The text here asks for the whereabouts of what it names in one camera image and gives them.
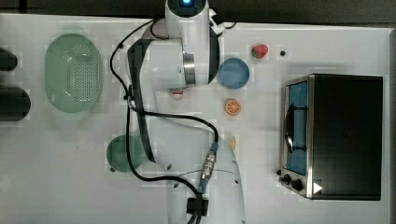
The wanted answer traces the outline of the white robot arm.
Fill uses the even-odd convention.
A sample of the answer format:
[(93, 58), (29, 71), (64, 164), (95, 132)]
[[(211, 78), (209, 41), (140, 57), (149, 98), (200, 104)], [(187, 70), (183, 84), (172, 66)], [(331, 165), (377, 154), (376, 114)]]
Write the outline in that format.
[(148, 160), (160, 165), (168, 224), (246, 224), (233, 149), (195, 105), (210, 101), (219, 40), (208, 0), (165, 0), (160, 31), (127, 51), (138, 130)]

